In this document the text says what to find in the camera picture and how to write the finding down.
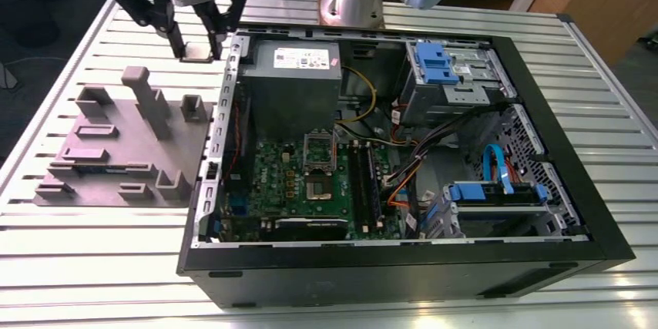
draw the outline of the cable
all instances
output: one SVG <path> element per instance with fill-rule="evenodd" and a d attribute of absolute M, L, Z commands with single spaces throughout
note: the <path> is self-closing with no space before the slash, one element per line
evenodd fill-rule
<path fill-rule="evenodd" d="M 513 177 L 513 182 L 520 183 L 522 178 L 518 176 L 517 169 L 514 168 L 513 162 L 509 158 L 505 159 L 505 164 L 508 165 L 510 176 Z"/>
<path fill-rule="evenodd" d="M 509 102 L 496 103 L 492 106 L 472 108 L 462 115 L 452 119 L 450 121 L 441 124 L 430 133 L 425 136 L 424 140 L 421 140 L 420 144 L 416 146 L 412 151 L 412 156 L 409 163 L 402 166 L 401 170 L 396 171 L 392 174 L 389 181 L 396 180 L 401 175 L 410 171 L 414 168 L 417 163 L 424 161 L 424 157 L 428 155 L 428 151 L 430 148 L 440 143 L 444 138 L 446 138 L 450 134 L 453 134 L 457 129 L 470 120 L 473 117 L 480 116 L 484 113 L 500 111 L 504 108 L 508 108 L 510 105 Z"/>
<path fill-rule="evenodd" d="M 381 140 L 378 138 L 369 138 L 368 136 L 362 136 L 362 135 L 357 134 L 356 131 L 353 129 L 350 129 L 346 125 L 344 125 L 342 123 L 337 123 L 337 125 L 340 125 L 348 131 L 348 133 L 352 136 L 354 136 L 356 138 L 358 138 L 361 140 L 369 140 L 373 142 L 378 142 L 378 143 L 386 144 L 388 146 L 406 146 L 405 144 L 392 143 L 392 142 L 388 142 L 386 140 Z"/>
<path fill-rule="evenodd" d="M 376 105 L 378 104 L 378 90 L 374 88 L 374 84 L 373 82 L 369 80 L 369 78 L 364 75 L 364 73 L 361 73 L 360 71 L 357 71 L 353 67 L 349 67 L 349 66 L 344 66 L 344 68 L 349 71 L 352 71 L 357 76 L 361 77 L 361 79 L 365 81 L 365 83 L 369 85 L 369 88 L 370 88 L 370 94 L 373 95 L 372 97 L 372 100 L 370 100 L 370 108 L 369 110 L 365 112 L 364 115 L 360 115 L 352 119 L 341 119 L 337 121 L 337 123 L 354 123 L 356 121 L 360 121 L 361 119 L 364 119 L 373 111 L 374 111 L 374 107 Z"/>
<path fill-rule="evenodd" d="M 405 188 L 405 185 L 409 183 L 409 181 L 412 180 L 412 177 L 414 176 L 414 174 L 420 171 L 420 168 L 421 168 L 421 165 L 418 165 L 416 167 L 416 169 L 410 172 L 410 174 L 408 175 L 408 177 L 405 178 L 405 180 L 402 180 L 402 183 L 401 185 L 397 187 L 396 191 L 392 193 L 392 196 L 389 197 L 389 200 L 388 200 L 388 204 L 392 204 L 392 202 L 394 201 L 396 199 L 396 196 L 398 195 L 398 193 L 401 192 L 402 188 Z"/>
<path fill-rule="evenodd" d="M 398 109 L 405 108 L 405 107 L 408 107 L 408 106 L 409 106 L 409 104 L 401 104 L 401 105 L 398 105 L 397 107 L 394 107 L 394 108 L 393 108 L 393 111 L 397 111 Z M 408 143 L 408 142 L 406 142 L 406 140 L 398 140 L 398 139 L 396 138 L 396 133 L 397 133 L 397 131 L 398 131 L 398 129 L 400 129 L 400 128 L 401 128 L 401 125 L 394 124 L 394 126 L 393 126 L 393 128 L 392 128 L 392 141 L 393 141 L 394 143 L 405 143 L 405 144 L 406 144 L 406 143 Z M 414 145 L 418 145 L 418 144 L 420 144 L 420 142 L 418 142 L 417 140 L 412 140 L 412 143 L 413 143 Z"/>

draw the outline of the black cable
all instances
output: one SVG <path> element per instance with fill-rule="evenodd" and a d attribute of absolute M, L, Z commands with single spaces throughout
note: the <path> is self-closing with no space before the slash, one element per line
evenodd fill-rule
<path fill-rule="evenodd" d="M 417 145 L 417 147 L 414 147 L 414 150 L 412 151 L 409 163 L 406 165 L 404 165 L 401 167 L 401 169 L 392 174 L 390 179 L 394 180 L 404 173 L 408 173 L 409 171 L 412 171 L 417 167 L 417 165 L 420 165 L 421 162 L 424 161 L 424 157 L 428 155 L 428 151 L 430 150 L 430 148 L 436 144 L 438 144 L 444 138 L 446 138 L 449 135 L 456 133 L 458 128 L 470 119 L 480 116 L 481 114 L 501 111 L 502 109 L 508 108 L 509 105 L 510 105 L 510 103 L 502 102 L 502 103 L 494 104 L 493 106 L 472 108 L 469 111 L 466 111 L 464 114 L 461 114 L 457 118 L 454 118 L 450 121 L 441 124 L 425 136 L 424 140 L 421 140 L 421 143 Z"/>

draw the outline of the aluminum profile slat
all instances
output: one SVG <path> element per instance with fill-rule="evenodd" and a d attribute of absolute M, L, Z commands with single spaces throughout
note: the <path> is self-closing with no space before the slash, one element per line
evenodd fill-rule
<path fill-rule="evenodd" d="M 249 0 L 246 15 L 257 22 L 312 24 L 316 11 L 316 0 Z M 206 42 L 191 9 L 177 12 L 186 41 Z M 280 18 L 286 12 L 293 14 L 290 19 Z M 31 144 L 17 149 L 25 151 L 22 166 L 11 172 L 0 196 L 0 253 L 10 255 L 0 259 L 0 322 L 113 328 L 173 323 L 197 329 L 249 328 L 266 322 L 270 327 L 290 327 L 294 322 L 314 327 L 508 328 L 538 323 L 553 326 L 557 317 L 584 327 L 628 327 L 629 323 L 649 327 L 658 320 L 658 152 L 639 129 L 637 115 L 621 104 L 593 62 L 585 61 L 559 19 L 458 8 L 422 14 L 393 4 L 385 12 L 388 19 L 405 22 L 388 22 L 389 28 L 513 37 L 639 259 L 604 274 L 573 277 L 517 300 L 224 312 L 175 274 L 186 210 L 38 207 L 31 203 L 50 156 L 74 125 L 78 106 L 71 99 L 86 85 L 107 86 L 115 97 L 130 96 L 130 89 L 119 86 L 123 67 L 147 65 L 154 69 L 151 83 L 169 99 L 186 93 L 202 94 L 210 102 L 218 98 L 224 63 L 191 67 L 177 63 L 167 54 L 167 40 L 137 26 L 115 7 L 98 22 L 93 45 Z M 258 321 L 252 314 L 258 314 Z"/>

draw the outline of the floor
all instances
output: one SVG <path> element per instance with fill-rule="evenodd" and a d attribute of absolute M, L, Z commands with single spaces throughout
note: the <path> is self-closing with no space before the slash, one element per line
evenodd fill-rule
<path fill-rule="evenodd" d="M 0 29 L 0 61 L 21 81 L 14 92 L 0 89 L 0 166 L 17 140 L 30 123 L 41 102 L 65 68 L 81 38 L 106 0 L 61 0 L 49 6 L 61 26 L 61 38 L 47 47 L 21 47 Z M 641 44 L 629 50 L 615 68 L 617 77 L 655 125 L 658 126 L 658 53 L 649 52 Z"/>

